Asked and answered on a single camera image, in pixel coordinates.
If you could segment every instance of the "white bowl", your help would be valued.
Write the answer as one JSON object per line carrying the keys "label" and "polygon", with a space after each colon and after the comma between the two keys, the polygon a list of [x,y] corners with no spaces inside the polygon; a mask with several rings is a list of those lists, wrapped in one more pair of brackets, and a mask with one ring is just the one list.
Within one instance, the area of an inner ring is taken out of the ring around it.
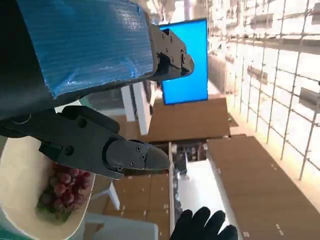
{"label": "white bowl", "polygon": [[[0,158],[0,224],[35,240],[65,240],[79,228],[90,197],[65,223],[39,214],[36,206],[52,169],[52,161],[38,151],[39,146],[32,137],[8,138]],[[93,174],[85,195],[91,194],[94,179]]]}

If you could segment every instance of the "blue screen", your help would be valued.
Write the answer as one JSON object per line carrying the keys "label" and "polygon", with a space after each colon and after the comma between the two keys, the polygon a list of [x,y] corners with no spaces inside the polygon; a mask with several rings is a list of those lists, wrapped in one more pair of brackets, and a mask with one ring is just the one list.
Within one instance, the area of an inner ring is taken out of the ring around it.
{"label": "blue screen", "polygon": [[160,26],[170,29],[186,45],[194,61],[194,72],[162,82],[165,104],[179,104],[208,99],[207,20],[187,21]]}

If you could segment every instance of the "gloved hand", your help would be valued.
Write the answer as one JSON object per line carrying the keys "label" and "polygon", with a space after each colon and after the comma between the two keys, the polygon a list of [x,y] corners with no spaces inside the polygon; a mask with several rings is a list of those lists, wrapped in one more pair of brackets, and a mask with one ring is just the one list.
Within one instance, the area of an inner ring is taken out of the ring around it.
{"label": "gloved hand", "polygon": [[223,211],[217,211],[209,219],[210,214],[210,210],[207,207],[200,208],[194,215],[191,210],[185,210],[177,220],[170,240],[238,239],[238,231],[233,225],[225,227],[225,229],[219,233],[226,219]]}

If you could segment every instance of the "blue duct tape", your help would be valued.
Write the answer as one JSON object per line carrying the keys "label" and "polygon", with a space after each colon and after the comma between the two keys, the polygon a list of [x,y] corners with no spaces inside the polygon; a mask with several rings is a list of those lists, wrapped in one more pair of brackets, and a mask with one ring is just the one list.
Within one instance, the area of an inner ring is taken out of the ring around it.
{"label": "blue duct tape", "polygon": [[128,0],[17,0],[54,98],[153,71],[144,11]]}

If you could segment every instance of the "grape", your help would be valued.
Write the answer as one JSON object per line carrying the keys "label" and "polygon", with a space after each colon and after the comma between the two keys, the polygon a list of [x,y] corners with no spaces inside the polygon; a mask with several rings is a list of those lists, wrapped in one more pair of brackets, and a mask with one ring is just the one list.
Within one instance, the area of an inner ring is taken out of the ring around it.
{"label": "grape", "polygon": [[87,189],[90,186],[90,179],[88,177],[83,177],[81,179],[81,188]]}
{"label": "grape", "polygon": [[80,191],[81,191],[81,187],[80,187],[79,185],[74,185],[74,186],[72,187],[72,192],[73,192],[73,194],[79,194]]}
{"label": "grape", "polygon": [[67,193],[62,196],[62,201],[64,204],[71,204],[75,200],[75,195],[72,193]]}
{"label": "grape", "polygon": [[75,204],[81,204],[83,199],[84,199],[84,196],[82,194],[78,193],[78,194],[74,195],[74,203]]}
{"label": "grape", "polygon": [[82,175],[83,177],[89,178],[91,176],[91,173],[88,171],[85,171]]}
{"label": "grape", "polygon": [[59,173],[58,179],[62,184],[69,184],[72,180],[72,177],[70,176],[70,174],[67,173]]}
{"label": "grape", "polygon": [[63,206],[64,205],[63,205],[63,203],[62,203],[60,198],[58,198],[57,200],[54,201],[53,207],[55,209],[62,209]]}
{"label": "grape", "polygon": [[76,184],[77,179],[76,178],[72,178],[70,185],[73,186]]}
{"label": "grape", "polygon": [[57,183],[54,186],[54,192],[57,196],[61,196],[63,193],[66,192],[66,186],[62,183]]}
{"label": "grape", "polygon": [[42,196],[40,197],[40,201],[44,204],[44,205],[49,205],[51,203],[51,196],[47,193],[42,194]]}
{"label": "grape", "polygon": [[78,168],[70,168],[69,174],[71,177],[76,178],[79,175],[80,171]]}
{"label": "grape", "polygon": [[83,171],[83,170],[79,169],[78,177],[79,177],[79,176],[82,176],[85,172],[86,172],[86,171]]}
{"label": "grape", "polygon": [[49,179],[49,184],[54,188],[55,185],[58,183],[58,178],[56,178],[55,176],[50,177]]}

